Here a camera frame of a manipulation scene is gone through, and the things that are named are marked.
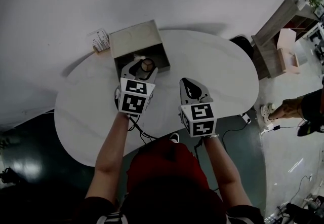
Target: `dark floor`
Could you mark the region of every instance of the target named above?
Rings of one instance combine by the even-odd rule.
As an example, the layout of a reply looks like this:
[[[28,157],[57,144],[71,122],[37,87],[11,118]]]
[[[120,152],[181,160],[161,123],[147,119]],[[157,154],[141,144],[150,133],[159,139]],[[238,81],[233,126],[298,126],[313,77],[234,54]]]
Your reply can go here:
[[[224,141],[228,153],[239,169],[250,200],[264,211],[265,163],[255,112],[251,110],[248,114],[252,123],[241,131],[227,132]],[[240,129],[244,125],[241,117],[234,116],[219,119],[216,129],[222,137],[226,130]],[[180,141],[194,152],[193,147],[198,143],[198,139],[190,138],[184,129],[180,130],[179,134]],[[32,218],[51,216],[53,220],[69,219],[71,212],[87,192],[94,168],[80,164],[65,151],[56,134],[54,114],[38,116],[4,133],[3,139],[9,142],[9,145],[1,150],[5,167],[12,168],[25,180],[22,184],[0,191],[2,199],[7,201],[7,210],[12,210],[11,205],[20,205],[21,211]],[[124,157],[118,190],[118,198],[121,201],[126,193],[126,171],[136,153],[137,151],[133,151]],[[204,146],[198,148],[198,154],[210,188],[216,189],[217,183]]]

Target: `cable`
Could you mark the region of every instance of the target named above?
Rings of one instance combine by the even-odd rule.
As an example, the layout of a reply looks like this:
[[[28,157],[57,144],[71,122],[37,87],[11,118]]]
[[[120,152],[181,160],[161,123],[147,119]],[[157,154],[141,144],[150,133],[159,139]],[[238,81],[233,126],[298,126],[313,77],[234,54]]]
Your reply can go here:
[[[263,136],[265,133],[268,133],[270,131],[275,131],[275,130],[278,130],[278,129],[290,129],[290,128],[299,128],[300,126],[293,126],[293,127],[281,127],[280,125],[278,126],[275,126],[273,129],[269,130],[269,131],[266,131],[264,132],[261,136]]]
[[[146,142],[144,141],[143,137],[142,137],[142,133],[140,132],[140,138],[141,140],[144,142],[144,144],[146,144]]]
[[[197,148],[200,147],[202,144],[203,144],[203,138],[200,138],[198,144],[194,146],[194,152],[196,153],[196,158],[197,158],[199,166],[200,166],[200,162],[199,162],[199,156],[197,153]]]
[[[135,124],[133,124],[132,127],[130,127],[128,131],[132,131],[134,128],[135,128]]]
[[[302,120],[306,123],[305,119],[304,119],[304,118],[301,116],[301,114],[299,113],[299,111],[298,111],[298,107],[300,107],[300,109],[302,109],[302,105],[299,104],[299,105],[297,106],[297,113],[298,113],[299,116],[302,118]]]
[[[304,175],[304,177],[300,180],[300,184],[299,184],[299,188],[298,188],[298,191],[296,192],[296,194],[291,198],[290,202],[295,198],[295,196],[298,194],[298,192],[300,191],[300,187],[302,185],[302,181],[304,178],[307,178],[308,180],[310,179],[310,177],[308,177],[307,175]]]
[[[282,212],[282,210],[280,209],[279,206],[277,206],[277,208],[280,211],[280,214],[281,214],[282,217],[290,218],[290,216],[284,215],[284,213]]]
[[[132,119],[132,117],[130,117],[130,120],[133,122],[133,126],[135,127],[135,128],[137,128],[138,129],[138,131],[143,135],[143,137],[146,137],[146,138],[152,138],[152,139],[158,139],[157,137],[153,137],[153,136],[151,136],[151,135],[149,135],[149,134],[147,134],[147,133],[145,133],[139,126],[138,126],[138,124]]]
[[[225,134],[226,134],[227,132],[229,132],[229,131],[240,131],[240,130],[244,129],[247,125],[248,125],[248,122],[247,122],[247,123],[244,125],[244,127],[242,127],[241,129],[229,129],[229,130],[226,130],[226,131],[225,131],[225,133],[224,133],[223,136],[222,136],[222,143],[223,143],[223,146],[224,146],[224,149],[225,149],[226,152],[227,152],[227,149],[226,149],[226,145],[225,145],[225,143],[224,143],[224,136],[225,136]]]

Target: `power strip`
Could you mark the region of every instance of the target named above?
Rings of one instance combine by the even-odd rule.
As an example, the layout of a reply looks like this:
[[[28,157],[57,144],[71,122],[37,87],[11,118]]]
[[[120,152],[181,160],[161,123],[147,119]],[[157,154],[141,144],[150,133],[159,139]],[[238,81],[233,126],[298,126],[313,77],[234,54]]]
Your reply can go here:
[[[251,119],[250,119],[250,117],[246,113],[240,114],[240,116],[244,119],[244,121],[246,123],[248,123],[248,124],[251,123]]]

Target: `equipment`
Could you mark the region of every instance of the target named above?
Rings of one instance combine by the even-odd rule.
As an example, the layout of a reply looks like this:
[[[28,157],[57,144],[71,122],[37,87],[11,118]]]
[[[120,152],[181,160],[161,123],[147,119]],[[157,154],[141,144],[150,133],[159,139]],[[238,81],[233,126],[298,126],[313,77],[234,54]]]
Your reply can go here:
[[[151,59],[142,59],[142,57],[124,66],[121,71],[120,85],[115,90],[115,103],[118,111],[137,117],[146,111],[153,97],[155,87],[153,83],[157,71]],[[215,135],[216,111],[206,86],[193,79],[182,78],[180,97],[179,115],[190,136]],[[136,122],[133,123],[142,133],[143,131]]]
[[[246,113],[240,114],[240,116],[244,119],[244,121],[247,124],[251,123],[251,119],[250,119],[249,115],[247,115]]]
[[[216,111],[206,86],[193,79],[182,78],[180,97],[180,118],[190,137],[215,135]]]
[[[118,111],[131,115],[142,115],[146,111],[153,97],[157,71],[153,60],[141,57],[123,67],[115,90]]]

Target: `wooden cabinet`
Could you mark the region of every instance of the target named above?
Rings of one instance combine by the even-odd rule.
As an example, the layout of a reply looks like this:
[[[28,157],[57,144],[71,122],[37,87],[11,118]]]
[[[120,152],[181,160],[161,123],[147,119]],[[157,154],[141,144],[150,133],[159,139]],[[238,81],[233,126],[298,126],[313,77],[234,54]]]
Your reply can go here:
[[[311,7],[306,5],[301,11],[297,0],[284,0],[264,26],[252,36],[255,54],[253,63],[259,80],[265,77],[277,77],[282,71],[277,41],[282,28],[290,28],[296,32],[296,40],[301,38],[318,22]]]

